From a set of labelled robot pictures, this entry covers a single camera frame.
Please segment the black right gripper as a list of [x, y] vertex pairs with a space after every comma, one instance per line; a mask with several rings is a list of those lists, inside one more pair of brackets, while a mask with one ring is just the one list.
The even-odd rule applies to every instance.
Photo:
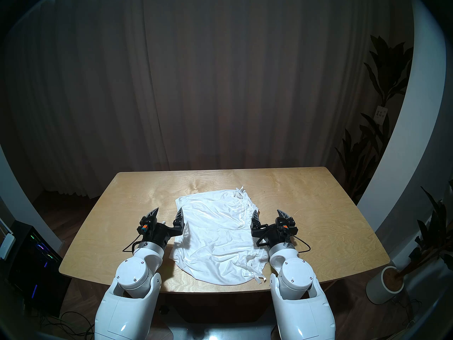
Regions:
[[278, 217], [274, 224], [261, 224], [258, 210], [255, 209], [251, 217], [251, 235], [258, 238], [255, 245], [272, 248], [279, 243], [290, 243], [290, 237], [298, 233], [294, 219], [282, 210], [277, 210]]

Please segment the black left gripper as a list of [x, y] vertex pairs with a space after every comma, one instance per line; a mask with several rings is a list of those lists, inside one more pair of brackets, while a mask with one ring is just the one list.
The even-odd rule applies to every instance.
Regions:
[[153, 243], [165, 250], [171, 237], [181, 236], [184, 231], [184, 214], [181, 207], [173, 221], [173, 227], [163, 223], [157, 223], [157, 213], [159, 208], [155, 208], [141, 219], [141, 224], [137, 228], [139, 235], [142, 235], [141, 243]]

